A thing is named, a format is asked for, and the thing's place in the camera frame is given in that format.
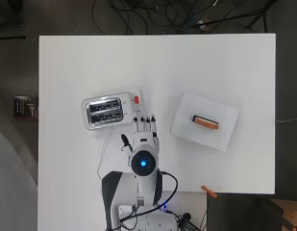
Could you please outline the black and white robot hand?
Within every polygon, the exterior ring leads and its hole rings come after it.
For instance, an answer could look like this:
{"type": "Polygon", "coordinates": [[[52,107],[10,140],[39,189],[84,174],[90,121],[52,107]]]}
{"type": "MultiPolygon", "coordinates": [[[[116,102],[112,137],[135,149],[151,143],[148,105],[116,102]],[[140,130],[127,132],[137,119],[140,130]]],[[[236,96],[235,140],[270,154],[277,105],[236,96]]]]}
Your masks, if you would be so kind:
{"type": "Polygon", "coordinates": [[[123,145],[121,151],[132,160],[139,151],[149,152],[155,159],[158,159],[160,142],[157,135],[157,120],[154,114],[143,116],[134,114],[134,136],[133,141],[129,141],[127,136],[122,134],[123,145]]]}

